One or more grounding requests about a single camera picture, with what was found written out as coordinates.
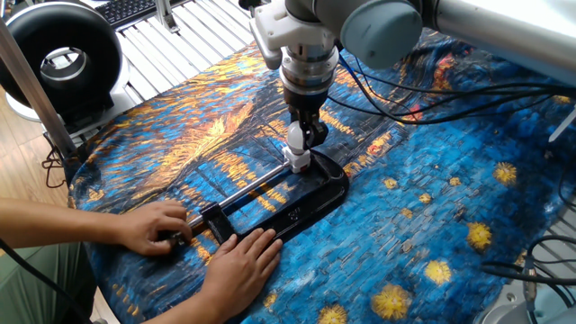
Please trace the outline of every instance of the black clamp base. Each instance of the black clamp base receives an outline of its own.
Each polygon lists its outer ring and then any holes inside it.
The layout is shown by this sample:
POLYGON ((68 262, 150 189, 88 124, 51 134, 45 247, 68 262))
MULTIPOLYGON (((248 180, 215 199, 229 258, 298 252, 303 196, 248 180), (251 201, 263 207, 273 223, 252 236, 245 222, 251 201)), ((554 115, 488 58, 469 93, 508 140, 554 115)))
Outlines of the black clamp base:
POLYGON ((238 241, 240 241, 258 228, 264 230, 274 229, 276 231, 274 239, 281 239, 285 242, 306 230, 342 204, 349 187, 346 172, 331 158, 314 150, 311 150, 310 153, 310 168, 317 168, 326 177, 320 187, 282 208, 272 217, 262 221, 246 233, 237 233, 234 230, 228 217, 217 202, 213 202, 202 209, 201 214, 204 223, 212 231, 218 242, 220 244, 224 243, 232 234, 238 235, 238 241))

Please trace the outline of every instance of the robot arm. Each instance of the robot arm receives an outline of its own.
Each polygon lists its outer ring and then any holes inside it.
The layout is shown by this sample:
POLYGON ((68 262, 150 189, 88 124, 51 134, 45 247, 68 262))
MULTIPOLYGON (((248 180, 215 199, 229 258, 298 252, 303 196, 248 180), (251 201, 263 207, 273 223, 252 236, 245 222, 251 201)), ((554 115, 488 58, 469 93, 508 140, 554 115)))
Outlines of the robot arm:
POLYGON ((319 110, 338 63, 335 39, 368 67, 387 68, 423 26, 576 86, 572 0, 273 0, 255 9, 250 27, 267 66, 281 69, 288 159, 302 164, 302 152, 328 134, 319 110))

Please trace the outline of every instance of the keyboard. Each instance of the keyboard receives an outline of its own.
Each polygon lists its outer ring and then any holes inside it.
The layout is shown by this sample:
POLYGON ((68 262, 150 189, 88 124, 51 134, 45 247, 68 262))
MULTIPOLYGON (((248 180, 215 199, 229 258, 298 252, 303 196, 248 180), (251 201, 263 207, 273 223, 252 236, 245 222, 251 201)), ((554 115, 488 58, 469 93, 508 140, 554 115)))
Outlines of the keyboard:
MULTIPOLYGON (((171 5, 177 5, 184 0, 171 0, 171 5)), ((112 0, 107 4, 97 6, 96 11, 114 28, 136 23, 156 11, 154 0, 112 0)))

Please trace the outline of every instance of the metal pole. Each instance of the metal pole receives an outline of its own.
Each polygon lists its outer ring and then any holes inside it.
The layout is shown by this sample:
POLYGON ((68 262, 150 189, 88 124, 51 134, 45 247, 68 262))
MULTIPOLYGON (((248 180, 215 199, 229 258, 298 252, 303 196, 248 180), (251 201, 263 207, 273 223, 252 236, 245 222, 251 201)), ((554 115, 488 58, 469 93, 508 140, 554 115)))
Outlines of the metal pole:
MULTIPOLYGON (((230 196, 230 197, 226 198, 225 200, 223 200, 222 202, 218 203, 218 205, 222 209, 228 207, 229 205, 234 203, 236 200, 238 200, 239 198, 241 198, 245 194, 249 194, 251 191, 258 188, 261 184, 265 183, 266 181, 268 181, 268 180, 272 179, 273 177, 277 176, 278 174, 280 174, 284 169, 288 168, 289 166, 290 166, 290 162, 285 161, 280 166, 275 167, 274 169, 272 169, 267 174, 260 176, 253 183, 245 186, 244 188, 235 192, 232 196, 230 196)), ((198 215, 195 218, 193 218, 192 220, 188 221, 188 226, 190 226, 190 228, 193 229, 202 223, 203 223, 202 215, 198 215)))
POLYGON ((284 169, 286 169, 289 166, 290 166, 290 162, 286 161, 286 162, 282 163, 280 166, 275 167, 272 171, 268 172, 265 175, 260 176, 253 183, 245 186, 244 188, 242 188, 239 191, 237 191, 236 193, 234 193, 232 196, 224 199, 221 203, 219 203, 220 207, 222 209, 228 207, 230 204, 234 203, 236 200, 241 198, 243 195, 248 194, 252 190, 258 188, 264 182, 277 176, 279 173, 281 173, 284 169))
POLYGON ((18 47, 16 40, 8 31, 8 27, 2 19, 0 19, 0 59, 2 59, 16 83, 22 89, 31 107, 40 117, 40 121, 46 127, 54 144, 64 158, 68 157, 76 149, 76 146, 72 142, 66 128, 60 122, 50 99, 48 99, 28 61, 18 47))
POLYGON ((6 10, 6 0, 0 0, 0 20, 4 18, 5 10, 6 10))

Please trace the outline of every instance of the black cable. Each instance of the black cable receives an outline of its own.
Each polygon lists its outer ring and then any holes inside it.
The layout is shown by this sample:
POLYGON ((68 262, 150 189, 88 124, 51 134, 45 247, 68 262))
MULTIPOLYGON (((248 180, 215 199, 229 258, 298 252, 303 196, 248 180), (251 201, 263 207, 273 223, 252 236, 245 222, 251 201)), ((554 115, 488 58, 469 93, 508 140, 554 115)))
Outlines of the black cable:
POLYGON ((575 285, 576 279, 558 279, 558 278, 545 278, 541 276, 534 277, 529 274, 512 274, 503 272, 493 268, 493 265, 487 265, 484 262, 481 263, 481 270, 490 275, 497 275, 508 279, 517 279, 530 283, 540 283, 540 284, 556 284, 556 285, 575 285))
MULTIPOLYGON (((499 262, 499 261, 486 261, 486 262, 482 262, 483 266, 497 266, 497 267, 504 267, 504 268, 508 268, 508 269, 512 269, 514 271, 516 271, 518 274, 521 274, 524 271, 524 268, 520 265, 514 265, 514 264, 508 264, 505 262, 499 262)), ((542 270, 542 272, 544 272, 545 274, 549 275, 550 277, 553 277, 551 274, 549 274, 547 271, 545 271, 544 269, 538 267, 540 270, 542 270)), ((562 301, 564 302, 564 304, 566 305, 566 308, 570 308, 573 306, 572 302, 568 299, 568 297, 566 296, 566 294, 560 290, 560 288, 558 288, 557 285, 555 284, 551 284, 549 283, 548 286, 556 293, 558 294, 558 296, 560 296, 560 298, 562 299, 562 301)), ((568 290, 568 288, 564 287, 564 289, 566 289, 566 291, 568 292, 568 294, 574 299, 574 296, 572 296, 572 293, 568 290)))
POLYGON ((350 105, 350 104, 348 104, 348 103, 343 103, 343 102, 341 102, 341 101, 339 101, 339 100, 337 100, 337 99, 334 99, 334 97, 332 97, 331 95, 328 95, 328 99, 330 99, 331 101, 335 102, 336 104, 339 104, 339 105, 341 105, 341 106, 344 106, 344 107, 346 107, 346 108, 348 108, 348 109, 355 110, 355 111, 357 111, 357 112, 370 113, 370 114, 373 114, 373 115, 382 116, 382 114, 379 113, 379 112, 372 112, 372 111, 369 111, 369 110, 366 110, 366 109, 354 107, 353 105, 350 105))
POLYGON ((410 113, 410 108, 409 108, 407 105, 405 105, 405 104, 403 104, 403 103, 399 103, 399 102, 394 101, 394 100, 392 100, 392 99, 384 98, 383 96, 377 94, 377 93, 372 89, 372 86, 370 85, 370 82, 368 82, 368 78, 367 78, 366 75, 364 74, 364 71, 362 70, 362 66, 360 65, 360 60, 359 60, 357 57, 355 57, 355 59, 356 59, 356 64, 358 65, 358 69, 360 69, 360 74, 364 76, 364 81, 365 81, 366 84, 368 85, 368 89, 370 89, 370 92, 372 92, 375 96, 377 96, 378 98, 380 98, 380 99, 382 99, 382 100, 385 100, 385 101, 387 101, 387 102, 391 102, 391 103, 393 103, 393 104, 397 104, 398 106, 401 106, 401 107, 406 108, 406 110, 408 110, 408 112, 410 113))
POLYGON ((48 287, 50 287, 51 289, 53 289, 54 291, 56 291, 56 293, 58 293, 60 296, 62 296, 62 298, 64 298, 68 304, 70 305, 70 307, 76 312, 76 314, 78 315, 78 317, 80 319, 82 319, 82 322, 85 324, 92 324, 92 321, 90 320, 90 318, 88 316, 86 316, 84 314, 84 311, 82 310, 82 308, 80 307, 80 305, 78 305, 78 303, 74 300, 74 298, 72 298, 72 296, 70 296, 67 292, 64 291, 64 289, 60 288, 60 286, 58 286, 57 284, 55 284, 53 281, 51 281, 46 275, 44 275, 43 273, 41 273, 40 271, 36 270, 36 268, 34 268, 33 266, 31 266, 28 262, 26 262, 26 260, 22 259, 16 252, 14 252, 14 250, 9 247, 6 242, 4 242, 1 238, 0 238, 0 248, 8 255, 10 256, 14 261, 16 261, 16 263, 18 265, 20 265, 24 270, 28 271, 31 275, 35 276, 36 278, 40 279, 43 283, 45 283, 48 287))
MULTIPOLYGON (((546 271, 546 269, 542 268, 540 265, 534 265, 538 270, 542 271, 543 273, 545 273, 546 275, 548 275, 551 278, 554 278, 554 276, 549 273, 548 271, 546 271)), ((559 296, 560 298, 562 298, 562 300, 564 301, 564 304, 566 304, 566 307, 570 308, 572 306, 574 306, 574 304, 576 303, 576 299, 574 299, 574 295, 572 294, 572 292, 570 291, 570 289, 566 286, 563 286, 562 288, 564 288, 564 290, 568 293, 568 295, 571 298, 571 301, 568 301, 568 298, 566 298, 566 295, 564 295, 564 293, 562 291, 560 291, 560 288, 558 288, 558 286, 556 285, 549 285, 550 288, 552 288, 552 290, 554 290, 559 296)))
POLYGON ((534 314, 533 311, 529 311, 528 315, 530 315, 530 321, 532 322, 532 324, 538 324, 538 321, 536 320, 536 315, 534 314))
MULTIPOLYGON (((518 92, 512 94, 511 96, 518 96, 518 95, 521 95, 521 94, 532 94, 532 93, 538 93, 538 92, 539 92, 540 94, 542 94, 542 95, 550 95, 550 94, 553 95, 553 94, 555 94, 553 90, 560 91, 559 89, 554 89, 554 88, 549 88, 549 89, 546 88, 546 90, 547 90, 547 91, 543 91, 543 90, 524 90, 524 91, 518 91, 518 92)), ((432 103, 431 105, 428 105, 428 106, 426 106, 426 107, 424 107, 424 108, 418 109, 418 110, 413 111, 413 112, 410 112, 410 113, 397 113, 396 116, 406 116, 406 115, 409 115, 409 114, 423 113, 423 112, 429 111, 429 110, 431 110, 431 109, 434 109, 434 108, 438 107, 439 105, 450 103, 450 102, 452 102, 452 101, 454 101, 454 100, 456 100, 456 99, 464 98, 464 97, 471 96, 471 95, 480 95, 481 93, 482 93, 482 91, 480 91, 480 90, 474 90, 474 91, 471 91, 471 92, 468 92, 468 93, 456 94, 456 95, 453 95, 453 96, 448 97, 448 98, 446 98, 446 99, 440 100, 439 102, 432 103)))
POLYGON ((576 238, 570 238, 564 235, 546 235, 544 237, 538 238, 537 240, 535 240, 534 242, 532 242, 532 244, 530 244, 530 246, 528 247, 528 250, 526 251, 526 256, 527 257, 531 257, 533 252, 534 252, 534 248, 539 245, 540 243, 549 241, 549 240, 559 240, 562 242, 567 242, 567 243, 571 243, 571 244, 576 244, 576 238))
POLYGON ((365 77, 369 77, 372 80, 382 82, 382 83, 385 83, 385 84, 390 85, 390 86, 397 86, 398 88, 402 88, 402 89, 406 89, 406 90, 410 90, 410 91, 415 91, 415 92, 420 92, 420 93, 425 93, 425 94, 458 95, 458 94, 467 94, 471 91, 481 91, 481 92, 484 92, 484 95, 513 95, 517 91, 493 91, 493 90, 501 89, 501 88, 508 88, 508 87, 521 87, 521 86, 523 86, 523 87, 558 86, 558 85, 548 85, 548 84, 544 84, 544 83, 522 83, 522 85, 517 84, 517 83, 512 83, 512 84, 506 84, 506 85, 488 85, 488 86, 484 86, 482 88, 473 89, 473 90, 465 90, 465 91, 462 91, 462 90, 433 90, 433 89, 424 89, 424 88, 410 86, 410 85, 401 85, 401 84, 398 84, 398 83, 395 83, 392 81, 380 79, 379 77, 376 77, 376 76, 371 76, 371 75, 363 73, 361 71, 357 71, 353 67, 351 67, 351 68, 354 72, 362 74, 365 77))
POLYGON ((516 94, 516 95, 511 95, 509 97, 501 98, 501 99, 493 101, 491 103, 486 103, 486 104, 483 104, 481 106, 478 106, 478 107, 475 107, 475 108, 472 108, 472 109, 469 109, 469 110, 466 110, 463 112, 459 112, 459 113, 456 113, 456 114, 451 115, 451 116, 446 116, 446 117, 437 118, 437 119, 428 120, 428 121, 403 120, 403 119, 398 118, 397 116, 395 116, 389 112, 386 112, 384 109, 382 109, 378 105, 378 103, 375 102, 374 99, 370 96, 370 94, 365 89, 364 85, 362 85, 362 82, 360 82, 360 80, 358 79, 356 74, 350 69, 349 65, 343 59, 341 59, 340 61, 345 66, 345 68, 348 71, 348 73, 350 74, 350 76, 355 80, 356 84, 358 85, 358 87, 360 88, 360 90, 362 91, 362 93, 364 94, 366 99, 370 102, 370 104, 374 108, 376 108, 380 113, 382 113, 382 115, 392 119, 393 121, 401 122, 401 123, 408 124, 408 125, 432 125, 432 124, 437 124, 437 123, 441 123, 441 122, 456 121, 456 120, 460 119, 462 116, 468 115, 470 113, 476 113, 478 111, 485 110, 485 109, 491 108, 493 106, 501 105, 501 104, 504 104, 504 103, 507 103, 510 101, 520 99, 520 98, 529 97, 529 96, 537 96, 537 95, 538 96, 539 95, 549 95, 551 93, 550 90, 529 91, 529 92, 525 92, 523 94, 516 94))
POLYGON ((60 150, 58 149, 58 147, 56 147, 50 140, 48 133, 44 132, 42 135, 48 141, 50 147, 52 148, 50 153, 48 153, 48 155, 46 156, 46 159, 41 163, 42 168, 46 170, 46 186, 50 189, 59 188, 66 183, 66 180, 62 180, 60 184, 50 185, 50 171, 52 171, 53 168, 63 168, 62 155, 60 154, 60 150))
POLYGON ((576 262, 576 259, 565 259, 565 260, 555 260, 555 261, 541 261, 538 259, 534 259, 534 262, 537 262, 541 265, 557 265, 560 263, 576 262))

